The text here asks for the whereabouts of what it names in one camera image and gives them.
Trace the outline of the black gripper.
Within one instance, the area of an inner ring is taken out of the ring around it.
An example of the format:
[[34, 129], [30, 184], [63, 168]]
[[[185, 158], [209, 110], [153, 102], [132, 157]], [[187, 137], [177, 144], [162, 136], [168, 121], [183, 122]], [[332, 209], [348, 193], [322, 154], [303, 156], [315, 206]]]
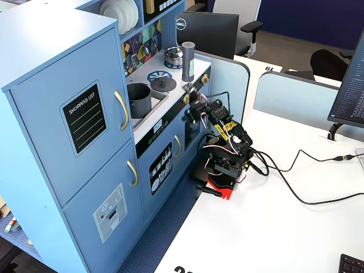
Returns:
[[189, 108], [185, 111], [185, 120], [190, 124], [199, 123], [200, 118], [203, 121], [208, 121], [209, 112], [211, 111], [208, 105], [208, 98], [206, 96], [200, 96], [196, 92], [191, 92], [188, 95]]

